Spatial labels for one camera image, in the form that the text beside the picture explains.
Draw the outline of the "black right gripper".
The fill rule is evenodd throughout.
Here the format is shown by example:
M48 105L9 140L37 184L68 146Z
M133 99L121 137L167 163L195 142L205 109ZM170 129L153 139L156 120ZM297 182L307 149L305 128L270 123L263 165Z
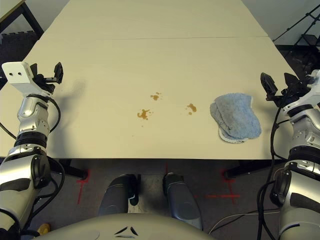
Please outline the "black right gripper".
M260 74L260 82L266 92L266 101L274 102L278 108L283 108L306 95L311 90L308 84L313 83L311 77L299 80L295 75L287 72L284 73L284 80L287 88L281 91L281 95L276 95L277 87L272 77L264 72Z

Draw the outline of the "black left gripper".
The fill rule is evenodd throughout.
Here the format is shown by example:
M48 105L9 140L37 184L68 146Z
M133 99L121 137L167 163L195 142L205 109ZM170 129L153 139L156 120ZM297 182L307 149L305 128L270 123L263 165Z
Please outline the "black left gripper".
M63 80L63 66L61 62L58 62L54 67L53 77L44 77L42 74L38 74L38 66L36 63L30 65L31 72L33 74L33 82L42 90L49 94L53 94L55 90L54 83L61 83Z

